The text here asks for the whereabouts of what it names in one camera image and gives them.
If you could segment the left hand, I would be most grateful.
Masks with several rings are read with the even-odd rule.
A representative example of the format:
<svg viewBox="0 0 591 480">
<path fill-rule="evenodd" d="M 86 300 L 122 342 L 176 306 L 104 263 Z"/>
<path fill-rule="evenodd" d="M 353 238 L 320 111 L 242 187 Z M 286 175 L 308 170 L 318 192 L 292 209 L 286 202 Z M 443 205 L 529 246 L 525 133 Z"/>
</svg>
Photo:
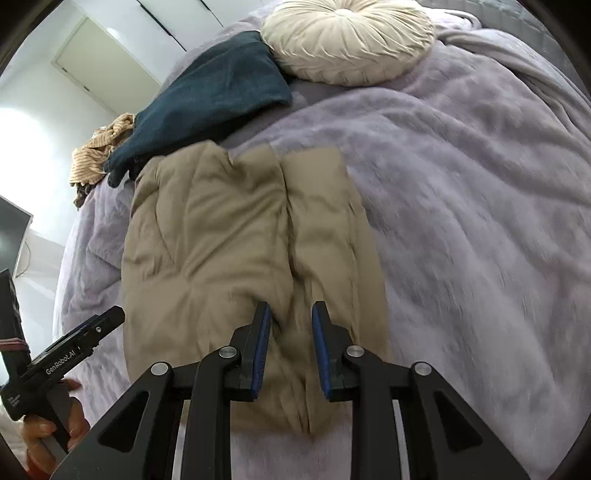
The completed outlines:
<svg viewBox="0 0 591 480">
<path fill-rule="evenodd" d="M 68 396 L 68 402 L 68 450 L 71 451 L 89 432 L 90 424 L 81 402 L 71 395 Z M 51 405 L 43 397 L 23 419 L 21 437 L 26 445 L 26 471 L 30 479 L 49 479 L 58 466 L 57 458 L 44 444 L 44 440 L 51 438 L 58 428 L 53 417 L 46 416 L 50 409 Z"/>
</svg>

